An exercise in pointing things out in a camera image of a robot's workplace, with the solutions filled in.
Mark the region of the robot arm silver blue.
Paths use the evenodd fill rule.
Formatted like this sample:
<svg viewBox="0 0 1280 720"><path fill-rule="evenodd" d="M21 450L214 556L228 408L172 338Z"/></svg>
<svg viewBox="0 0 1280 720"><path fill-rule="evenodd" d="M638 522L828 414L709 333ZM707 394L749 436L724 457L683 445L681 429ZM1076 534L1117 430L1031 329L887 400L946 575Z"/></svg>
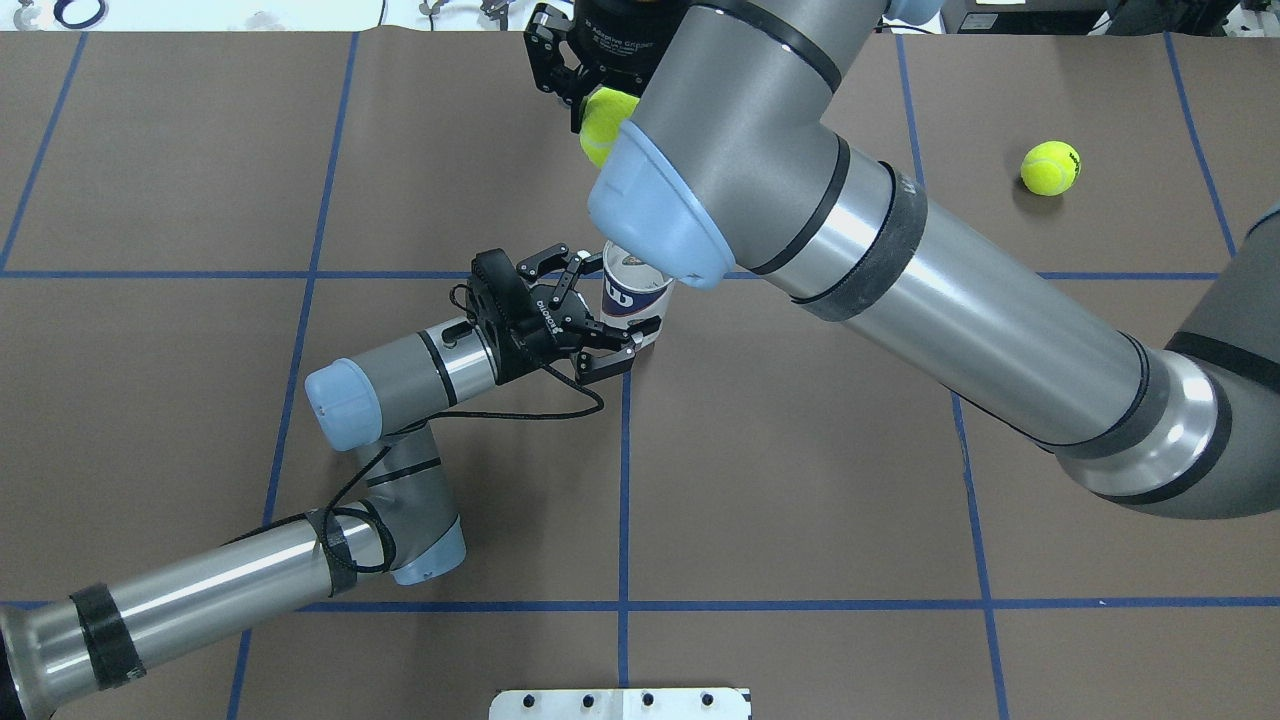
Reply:
<svg viewBox="0 0 1280 720"><path fill-rule="evenodd" d="M603 252L554 245L515 263L480 252L452 291L457 318L311 373L305 392L358 470L324 505L128 582L3 610L3 716L63 706L268 619L388 575L415 585L462 564L460 510L430 424L535 372L582 395L628 370L659 314L594 313L577 290Z"/></svg>
<svg viewBox="0 0 1280 720"><path fill-rule="evenodd" d="M1277 211L1164 348L1114 329L869 159L822 118L883 17L925 1L535 6L538 86L579 128L640 92L589 196L613 243L691 287L735 266L846 325L1044 451L1079 486L1165 518L1277 509Z"/></svg>

